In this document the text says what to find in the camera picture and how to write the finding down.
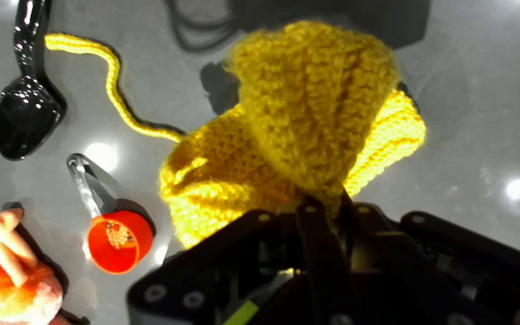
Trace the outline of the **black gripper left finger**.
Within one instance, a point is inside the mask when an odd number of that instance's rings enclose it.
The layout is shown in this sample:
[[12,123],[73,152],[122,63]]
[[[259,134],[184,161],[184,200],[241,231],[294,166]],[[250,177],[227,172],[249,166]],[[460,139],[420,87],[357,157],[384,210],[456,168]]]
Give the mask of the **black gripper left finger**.
[[129,325],[218,325],[252,291],[297,267],[292,213],[252,210],[169,256],[126,293]]

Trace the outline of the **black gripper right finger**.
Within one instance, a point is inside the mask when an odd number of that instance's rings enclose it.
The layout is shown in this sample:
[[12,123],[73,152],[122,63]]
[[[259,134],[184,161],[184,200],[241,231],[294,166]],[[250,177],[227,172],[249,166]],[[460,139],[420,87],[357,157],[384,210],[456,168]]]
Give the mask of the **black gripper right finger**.
[[397,302],[427,325],[520,325],[520,251],[425,211],[398,222],[342,197],[353,269],[395,280]]

